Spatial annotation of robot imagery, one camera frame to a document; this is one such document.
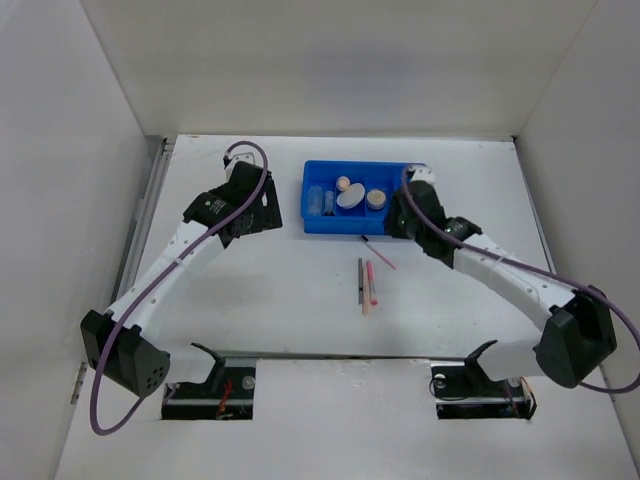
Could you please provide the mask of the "beige makeup sponge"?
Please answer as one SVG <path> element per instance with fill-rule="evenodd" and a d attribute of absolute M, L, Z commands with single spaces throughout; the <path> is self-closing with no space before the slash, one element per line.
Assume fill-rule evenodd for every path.
<path fill-rule="evenodd" d="M 346 176 L 340 176 L 336 180 L 336 189 L 340 192 L 346 192 L 351 186 L 351 180 Z"/>

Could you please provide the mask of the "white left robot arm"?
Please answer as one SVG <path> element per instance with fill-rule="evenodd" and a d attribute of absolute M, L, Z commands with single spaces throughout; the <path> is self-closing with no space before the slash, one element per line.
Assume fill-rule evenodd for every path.
<path fill-rule="evenodd" d="M 242 236 L 281 227 L 270 171 L 239 161 L 221 186 L 200 193 L 147 272 L 103 313 L 80 323 L 90 366 L 139 398 L 183 381 L 201 396 L 217 394 L 224 373 L 207 354 L 160 341 L 170 302 L 210 262 Z"/>

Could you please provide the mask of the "round powder jar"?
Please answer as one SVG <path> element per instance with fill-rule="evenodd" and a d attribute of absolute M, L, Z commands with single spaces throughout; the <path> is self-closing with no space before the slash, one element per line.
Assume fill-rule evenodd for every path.
<path fill-rule="evenodd" d="M 370 210 L 380 211 L 387 204 L 387 194 L 384 190 L 372 188 L 366 194 L 366 205 Z"/>

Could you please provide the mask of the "black white striped mascara tube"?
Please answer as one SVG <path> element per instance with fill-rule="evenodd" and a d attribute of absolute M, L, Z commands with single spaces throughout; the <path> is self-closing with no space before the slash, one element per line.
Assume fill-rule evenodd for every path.
<path fill-rule="evenodd" d="M 362 306 L 364 304 L 364 280 L 363 280 L 364 269 L 363 269 L 362 258 L 358 258 L 357 267 L 358 267 L 358 304 Z"/>

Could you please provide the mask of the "clear bottle with black cap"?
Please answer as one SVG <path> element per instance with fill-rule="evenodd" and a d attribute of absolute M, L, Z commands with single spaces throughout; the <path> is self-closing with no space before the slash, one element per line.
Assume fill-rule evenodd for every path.
<path fill-rule="evenodd" d="M 335 192 L 326 190 L 324 192 L 323 216 L 333 217 L 335 215 Z"/>

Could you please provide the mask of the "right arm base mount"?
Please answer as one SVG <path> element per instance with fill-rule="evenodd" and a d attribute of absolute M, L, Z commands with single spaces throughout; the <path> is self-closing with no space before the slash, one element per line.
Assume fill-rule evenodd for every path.
<path fill-rule="evenodd" d="M 533 418 L 537 400 L 522 377 L 494 381 L 479 366 L 479 357 L 495 343 L 485 342 L 463 360 L 431 363 L 428 389 L 439 420 Z"/>

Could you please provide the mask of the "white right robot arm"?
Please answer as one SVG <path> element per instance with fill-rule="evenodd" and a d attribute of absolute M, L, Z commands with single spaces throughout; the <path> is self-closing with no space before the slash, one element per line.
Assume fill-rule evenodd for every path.
<path fill-rule="evenodd" d="M 463 381 L 470 391 L 484 394 L 499 380 L 526 376 L 574 388 L 616 350 L 611 314 L 600 292 L 589 294 L 546 272 L 516 267 L 479 226 L 447 216 L 429 183 L 411 182 L 394 193 L 385 232 L 413 240 L 427 256 L 484 284 L 538 329 L 535 338 L 489 340 L 469 354 Z"/>

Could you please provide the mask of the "round beige powder puff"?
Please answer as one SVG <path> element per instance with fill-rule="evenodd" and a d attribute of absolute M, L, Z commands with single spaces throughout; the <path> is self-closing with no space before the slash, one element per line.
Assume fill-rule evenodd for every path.
<path fill-rule="evenodd" d="M 338 207 L 344 210 L 350 210 L 357 207 L 365 198 L 366 189 L 361 183 L 351 184 L 342 191 L 336 198 Z"/>

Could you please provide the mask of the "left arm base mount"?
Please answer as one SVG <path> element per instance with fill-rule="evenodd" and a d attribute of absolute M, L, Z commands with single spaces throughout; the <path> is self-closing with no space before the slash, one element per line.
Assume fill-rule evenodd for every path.
<path fill-rule="evenodd" d="M 167 386 L 161 407 L 165 421 L 249 421 L 253 419 L 257 359 L 220 355 L 199 344 L 213 365 L 201 383 Z"/>

